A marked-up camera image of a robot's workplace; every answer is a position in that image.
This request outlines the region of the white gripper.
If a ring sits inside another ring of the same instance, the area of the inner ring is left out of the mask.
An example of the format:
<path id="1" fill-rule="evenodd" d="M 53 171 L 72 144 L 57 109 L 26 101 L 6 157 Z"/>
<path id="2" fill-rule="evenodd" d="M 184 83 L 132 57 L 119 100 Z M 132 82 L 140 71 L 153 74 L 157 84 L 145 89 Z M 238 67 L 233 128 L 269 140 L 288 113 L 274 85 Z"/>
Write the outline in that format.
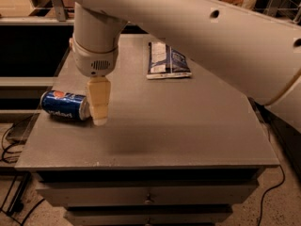
<path id="1" fill-rule="evenodd" d="M 75 38 L 70 39 L 70 46 L 79 72 L 86 77 L 91 77 L 87 82 L 90 115 L 96 126 L 102 126 L 107 122 L 111 91 L 111 83 L 105 76 L 114 71 L 119 48 L 104 53 L 90 52 Z"/>

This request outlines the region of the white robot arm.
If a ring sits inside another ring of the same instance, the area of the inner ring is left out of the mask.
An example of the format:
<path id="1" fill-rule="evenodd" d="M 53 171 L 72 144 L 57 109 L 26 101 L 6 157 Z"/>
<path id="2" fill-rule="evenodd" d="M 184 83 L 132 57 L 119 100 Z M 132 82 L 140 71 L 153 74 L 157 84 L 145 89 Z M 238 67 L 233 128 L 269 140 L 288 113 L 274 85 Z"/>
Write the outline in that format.
<path id="1" fill-rule="evenodd" d="M 119 34 L 133 23 L 301 130 L 299 26 L 217 0 L 73 1 L 83 75 L 114 70 Z"/>

